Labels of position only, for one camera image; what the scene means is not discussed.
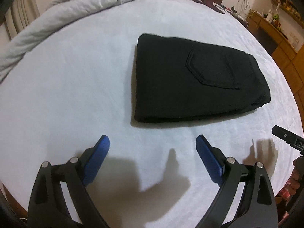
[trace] pocket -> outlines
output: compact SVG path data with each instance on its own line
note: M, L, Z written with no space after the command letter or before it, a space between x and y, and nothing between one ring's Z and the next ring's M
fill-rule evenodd
M186 67L203 85L225 89L240 89L226 55L191 49Z

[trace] wall outlet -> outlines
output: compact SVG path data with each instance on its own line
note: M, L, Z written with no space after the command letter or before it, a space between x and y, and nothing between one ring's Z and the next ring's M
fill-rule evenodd
M295 40L296 36L293 32L290 32L289 35Z

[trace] human hand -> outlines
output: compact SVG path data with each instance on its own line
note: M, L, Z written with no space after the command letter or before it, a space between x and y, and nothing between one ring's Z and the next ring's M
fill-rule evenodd
M297 160L298 159L294 160L294 162L292 163L294 166L294 169L292 171L291 178L290 178L290 186L288 187L288 192L292 196L295 195L297 192L297 189L300 188L300 183L299 183L300 173L297 170Z

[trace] curtain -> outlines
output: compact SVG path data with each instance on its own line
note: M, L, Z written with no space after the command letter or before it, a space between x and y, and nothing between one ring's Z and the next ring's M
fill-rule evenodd
M14 0L5 14L11 39L39 17L36 0Z

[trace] electrical cable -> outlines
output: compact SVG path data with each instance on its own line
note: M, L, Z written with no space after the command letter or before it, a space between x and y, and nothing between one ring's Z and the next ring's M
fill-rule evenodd
M246 11L247 9L250 9L249 0L238 0L238 3L239 3L240 1L242 1L242 3L241 3L241 10L240 10L240 12L239 12L239 15L241 15L241 13L243 13L244 15L247 15L247 14L245 13L245 11Z
M272 7L272 6L274 6L274 8L275 8L275 10L278 12L279 18L280 18L280 17L281 17L281 13L280 13L280 11L279 11L279 8L280 8L280 7L277 7L277 6L273 5L273 4L271 4L271 5L270 5L270 10L271 10L271 7Z
M251 17L253 16L253 14L254 14L254 11L253 11L253 10L250 10L250 11L248 12L248 14L247 14L247 18L246 18L246 19L251 18Z

